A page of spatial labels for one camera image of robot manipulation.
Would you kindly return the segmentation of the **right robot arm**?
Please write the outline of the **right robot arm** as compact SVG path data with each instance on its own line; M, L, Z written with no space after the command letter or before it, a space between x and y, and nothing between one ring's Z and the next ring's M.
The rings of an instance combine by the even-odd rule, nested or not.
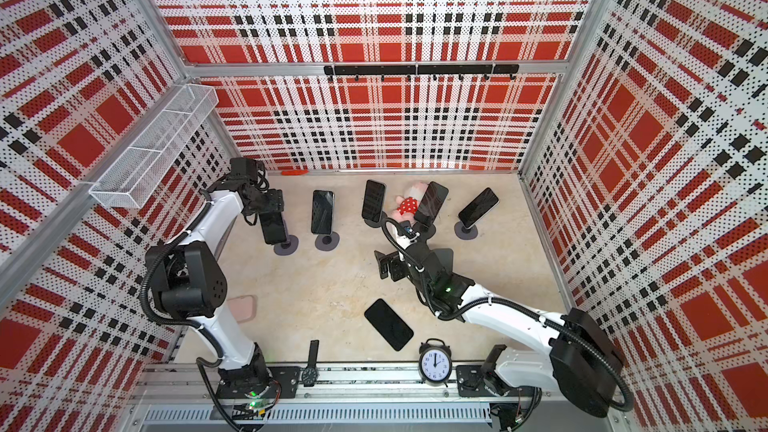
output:
M382 278L408 280L419 301L440 321L486 327L540 356L524 360L506 345L494 345L480 366L459 369L462 396L506 397L527 388L538 399L558 388L571 404L594 417L604 418L610 409L633 410L635 396L621 375L626 359L587 312L573 308L558 314L497 295L455 273L451 250L430 248L409 223L385 218L380 228L395 249L376 255Z

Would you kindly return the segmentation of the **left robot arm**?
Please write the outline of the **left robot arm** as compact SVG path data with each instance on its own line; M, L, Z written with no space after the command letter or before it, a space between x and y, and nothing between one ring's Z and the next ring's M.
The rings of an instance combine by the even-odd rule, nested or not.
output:
M230 170L201 191L203 206L169 242L150 248L139 301L146 317L159 325L188 327L206 343L215 369L234 392L252 397L273 383L260 347L246 337L228 304L228 283L216 257L238 217L252 218L270 205L264 164L234 158Z

